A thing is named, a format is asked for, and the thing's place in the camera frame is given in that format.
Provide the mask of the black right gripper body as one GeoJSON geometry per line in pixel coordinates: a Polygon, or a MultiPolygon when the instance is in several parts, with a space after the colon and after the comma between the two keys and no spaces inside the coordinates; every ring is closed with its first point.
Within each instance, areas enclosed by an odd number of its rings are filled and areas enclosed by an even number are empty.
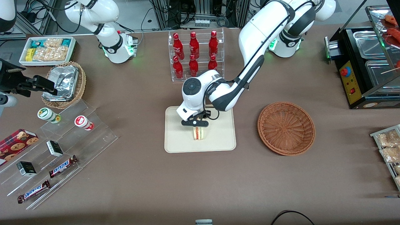
{"type": "Polygon", "coordinates": [[[3,59],[1,61],[0,71],[0,91],[13,94],[31,94],[31,91],[24,90],[20,84],[28,79],[22,73],[26,68],[16,66],[3,59]]]}

